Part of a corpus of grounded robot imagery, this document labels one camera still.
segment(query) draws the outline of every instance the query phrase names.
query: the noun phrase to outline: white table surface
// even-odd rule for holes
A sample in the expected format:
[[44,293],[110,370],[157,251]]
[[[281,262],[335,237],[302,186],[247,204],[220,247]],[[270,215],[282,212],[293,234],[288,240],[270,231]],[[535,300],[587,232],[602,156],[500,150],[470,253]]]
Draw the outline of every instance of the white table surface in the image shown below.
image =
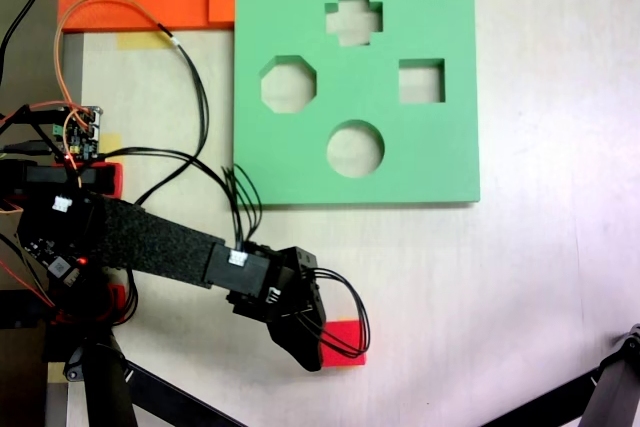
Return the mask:
[[[640,0],[476,9],[481,202],[269,210],[257,235],[352,281],[372,322],[365,367],[307,373],[231,313],[226,291],[145,274],[136,317],[116,331],[127,357],[252,427],[472,427],[599,363],[640,321]],[[233,35],[179,38],[211,101],[202,159],[228,165]],[[115,46],[85,36],[82,101],[125,146],[191,152],[184,65]],[[124,198],[174,167],[127,158]],[[231,239],[222,193],[195,169],[147,208]],[[353,315],[345,292],[322,291],[329,318]],[[69,425],[86,425],[82,397],[74,385]]]

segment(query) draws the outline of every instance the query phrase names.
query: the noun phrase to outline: red foam block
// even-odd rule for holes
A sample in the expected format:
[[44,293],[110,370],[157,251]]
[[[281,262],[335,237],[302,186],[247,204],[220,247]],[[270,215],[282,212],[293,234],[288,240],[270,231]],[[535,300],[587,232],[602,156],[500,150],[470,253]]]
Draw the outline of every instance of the red foam block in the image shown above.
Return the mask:
[[[342,320],[339,322],[327,322],[324,330],[349,345],[358,345],[360,339],[360,321],[359,320]],[[323,338],[332,343],[336,343],[334,339],[324,334]],[[364,365],[367,362],[367,354],[363,354],[356,359],[350,359],[335,350],[332,350],[325,344],[320,344],[322,349],[322,367],[348,367],[354,365]]]

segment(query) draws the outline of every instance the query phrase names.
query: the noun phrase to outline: black metal leg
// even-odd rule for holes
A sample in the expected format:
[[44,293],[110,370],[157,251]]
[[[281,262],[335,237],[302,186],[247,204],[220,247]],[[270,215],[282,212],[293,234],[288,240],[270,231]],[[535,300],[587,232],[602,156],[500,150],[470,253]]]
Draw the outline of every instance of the black metal leg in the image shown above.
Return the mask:
[[246,427],[139,365],[129,369],[133,403],[174,427]]
[[580,427],[631,427],[640,401],[640,377],[626,358],[607,366]]
[[483,427],[561,427],[582,415],[599,375],[593,369]]
[[138,427],[119,352],[102,345],[87,347],[82,374],[91,427]]

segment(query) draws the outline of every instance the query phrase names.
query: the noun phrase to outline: circuit board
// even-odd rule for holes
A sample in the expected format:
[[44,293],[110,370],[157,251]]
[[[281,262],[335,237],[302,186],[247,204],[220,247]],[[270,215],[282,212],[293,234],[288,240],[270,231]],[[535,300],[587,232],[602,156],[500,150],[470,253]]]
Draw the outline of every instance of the circuit board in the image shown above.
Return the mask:
[[[69,153],[76,161],[86,161],[98,156],[100,152],[100,117],[102,109],[100,107],[87,107],[90,112],[81,112],[80,118],[89,126],[88,130],[83,129],[74,118],[67,124],[67,143],[69,144]],[[63,125],[53,125],[53,136],[56,141],[60,142],[61,150]]]

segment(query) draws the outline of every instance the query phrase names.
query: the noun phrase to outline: cable bundle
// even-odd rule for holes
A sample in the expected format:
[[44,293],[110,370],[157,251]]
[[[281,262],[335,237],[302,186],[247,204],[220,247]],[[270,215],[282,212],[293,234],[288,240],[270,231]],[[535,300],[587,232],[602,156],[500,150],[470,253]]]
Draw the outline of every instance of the cable bundle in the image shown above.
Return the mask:
[[334,280],[336,282],[340,282],[347,289],[349,289],[349,292],[351,292],[353,300],[356,303],[358,320],[360,323],[360,336],[358,339],[358,346],[355,347],[353,345],[350,345],[342,339],[339,339],[335,335],[331,334],[330,332],[327,332],[321,325],[318,325],[307,315],[305,315],[304,312],[298,312],[295,314],[298,321],[324,345],[349,359],[356,359],[367,352],[367,350],[369,350],[369,345],[371,344],[371,328],[369,326],[369,316],[367,315],[367,309],[365,309],[364,303],[362,302],[362,299],[360,298],[360,295],[358,294],[356,289],[342,275],[329,269],[307,269],[303,272],[303,278],[310,280]]
[[258,206],[256,208],[256,205],[251,200],[247,189],[245,188],[242,181],[238,179],[233,169],[228,169],[226,167],[222,168],[225,183],[227,184],[227,187],[229,188],[235,199],[235,209],[238,210],[238,200],[240,200],[240,203],[245,209],[247,217],[249,219],[249,230],[247,231],[246,238],[244,237],[244,229],[242,227],[242,223],[236,224],[235,218],[233,222],[233,229],[235,231],[236,238],[236,250],[244,250],[244,243],[251,240],[251,237],[256,233],[258,227],[260,227],[260,223],[262,222],[262,201],[260,200],[260,196],[258,195],[258,191],[256,190],[255,185],[253,184],[247,173],[244,171],[244,169],[238,164],[234,165],[235,168],[244,176],[247,182],[249,182],[251,190],[253,191],[253,195],[256,198],[256,202],[258,202]]

